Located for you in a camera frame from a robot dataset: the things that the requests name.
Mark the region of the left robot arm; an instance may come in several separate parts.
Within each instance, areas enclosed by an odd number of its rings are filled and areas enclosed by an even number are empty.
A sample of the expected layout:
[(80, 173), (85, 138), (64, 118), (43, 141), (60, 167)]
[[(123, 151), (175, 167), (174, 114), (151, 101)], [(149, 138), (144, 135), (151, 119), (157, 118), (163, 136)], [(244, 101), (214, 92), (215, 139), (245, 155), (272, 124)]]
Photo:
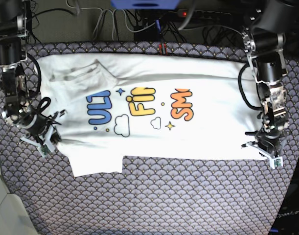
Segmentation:
[[(284, 59), (285, 32), (296, 15), (299, 0), (256, 0), (247, 10), (245, 26), (241, 32), (247, 62), (238, 75), (238, 88), (245, 104), (259, 112), (262, 126), (243, 147), (252, 147), (271, 160), (279, 158), (276, 142), (288, 128), (285, 107), (286, 90), (282, 84), (287, 74)], [(242, 74), (246, 68), (252, 72), (260, 104), (253, 106), (246, 98)]]

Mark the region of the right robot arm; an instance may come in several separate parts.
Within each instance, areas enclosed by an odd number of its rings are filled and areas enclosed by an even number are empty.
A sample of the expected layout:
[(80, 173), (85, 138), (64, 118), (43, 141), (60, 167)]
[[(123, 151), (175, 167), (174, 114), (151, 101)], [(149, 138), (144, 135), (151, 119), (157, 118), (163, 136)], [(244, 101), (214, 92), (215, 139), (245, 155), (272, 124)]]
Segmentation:
[[(44, 116), (43, 111), (50, 105), (48, 97), (42, 98), (37, 107), (32, 98), (40, 93), (41, 70), (37, 60), (22, 49), (21, 40), (27, 36), (27, 4), (22, 0), (0, 0), (0, 67), (2, 68), (1, 88), (5, 94), (3, 118), (11, 125), (26, 130), (37, 144), (57, 144), (60, 135), (56, 129), (58, 117)], [(37, 71), (38, 85), (35, 91), (28, 89), (22, 62), (30, 59)]]

